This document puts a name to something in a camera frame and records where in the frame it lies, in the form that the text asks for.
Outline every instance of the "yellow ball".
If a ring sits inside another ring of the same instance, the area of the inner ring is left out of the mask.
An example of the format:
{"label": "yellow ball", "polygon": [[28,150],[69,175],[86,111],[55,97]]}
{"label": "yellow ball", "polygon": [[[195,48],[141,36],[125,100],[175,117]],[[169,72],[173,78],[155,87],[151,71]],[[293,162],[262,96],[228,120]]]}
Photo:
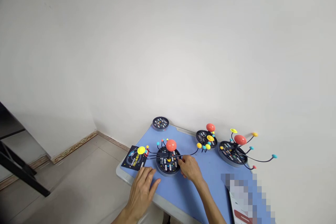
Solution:
{"label": "yellow ball", "polygon": [[140,155],[144,154],[145,151],[146,151],[146,149],[143,146],[141,146],[141,147],[138,148],[138,154],[140,154]]}
{"label": "yellow ball", "polygon": [[212,141],[214,140],[214,138],[213,138],[212,136],[210,136],[210,135],[207,136],[207,139],[208,139],[210,142],[212,142]]}

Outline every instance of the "instruction card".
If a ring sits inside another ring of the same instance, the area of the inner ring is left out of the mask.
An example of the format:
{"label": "instruction card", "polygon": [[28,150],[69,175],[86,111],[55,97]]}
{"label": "instruction card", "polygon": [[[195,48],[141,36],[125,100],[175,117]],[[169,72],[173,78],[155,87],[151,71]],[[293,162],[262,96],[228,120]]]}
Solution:
{"label": "instruction card", "polygon": [[140,170],[142,166],[145,166],[147,158],[138,154],[138,148],[132,145],[121,166],[132,170]]}

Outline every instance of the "black chair leg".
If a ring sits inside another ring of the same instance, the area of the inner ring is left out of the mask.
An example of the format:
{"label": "black chair leg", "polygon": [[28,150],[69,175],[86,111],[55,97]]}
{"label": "black chair leg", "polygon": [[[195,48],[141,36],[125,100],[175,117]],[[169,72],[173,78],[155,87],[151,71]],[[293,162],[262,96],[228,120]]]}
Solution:
{"label": "black chair leg", "polygon": [[3,142],[0,144],[0,152],[4,153],[8,158],[12,159],[19,166],[22,167],[28,174],[34,176],[36,175],[36,171],[26,164],[14,151],[7,147]]}
{"label": "black chair leg", "polygon": [[21,169],[20,167],[18,167],[15,163],[13,163],[3,153],[0,153],[0,165],[2,165],[3,167],[5,167],[7,170],[9,170],[11,173],[13,173],[19,179],[23,180],[25,183],[27,183],[29,186],[31,186],[32,188],[34,188],[36,191],[38,191],[39,193],[41,193],[44,197],[47,197],[50,194],[50,191],[48,191],[40,183],[38,183],[33,176],[27,174],[23,169]]}

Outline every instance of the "orange sphere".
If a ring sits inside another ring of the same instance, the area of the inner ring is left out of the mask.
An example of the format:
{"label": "orange sphere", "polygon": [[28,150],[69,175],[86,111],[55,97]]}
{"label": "orange sphere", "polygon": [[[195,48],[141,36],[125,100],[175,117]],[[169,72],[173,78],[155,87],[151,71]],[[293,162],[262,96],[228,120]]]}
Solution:
{"label": "orange sphere", "polygon": [[173,152],[174,150],[176,150],[176,142],[173,139],[169,139],[166,143],[166,148],[170,152]]}
{"label": "orange sphere", "polygon": [[246,138],[245,137],[243,137],[242,135],[236,135],[235,137],[234,137],[234,140],[235,140],[235,142],[237,143],[237,144],[239,144],[239,145],[244,145],[244,144],[246,144]]}
{"label": "orange sphere", "polygon": [[216,127],[213,124],[207,124],[206,128],[208,131],[212,132],[216,130]]}

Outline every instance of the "decorative border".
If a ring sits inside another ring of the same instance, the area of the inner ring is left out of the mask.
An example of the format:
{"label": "decorative border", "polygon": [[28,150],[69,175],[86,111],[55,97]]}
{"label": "decorative border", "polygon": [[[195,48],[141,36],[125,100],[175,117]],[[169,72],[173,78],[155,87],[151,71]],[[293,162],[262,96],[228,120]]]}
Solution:
{"label": "decorative border", "polygon": [[125,151],[129,151],[129,148],[119,142],[117,142],[116,140],[114,140],[113,138],[105,135],[104,133],[101,133],[100,131],[98,131],[98,135],[101,136],[102,138],[106,139],[107,141],[110,141],[111,143],[117,145],[118,147],[124,149]]}
{"label": "decorative border", "polygon": [[[36,169],[48,161],[50,161],[50,159],[47,156],[43,156],[37,159],[36,161],[30,163],[29,166],[33,169]],[[0,182],[0,191],[9,186],[10,184],[14,183],[18,179],[19,178],[16,177],[15,175],[11,175],[8,178],[5,178]]]}
{"label": "decorative border", "polygon": [[65,158],[66,156],[68,156],[70,153],[72,153],[73,151],[75,151],[76,149],[78,149],[79,147],[81,147],[83,144],[85,144],[87,141],[89,141],[92,138],[94,138],[96,135],[98,135],[98,131],[92,132],[90,135],[88,135],[87,137],[83,138],[78,143],[74,144],[69,149],[67,149],[66,151],[64,151],[61,154],[59,154],[58,156],[54,157],[51,161],[54,164],[58,163],[63,158]]}

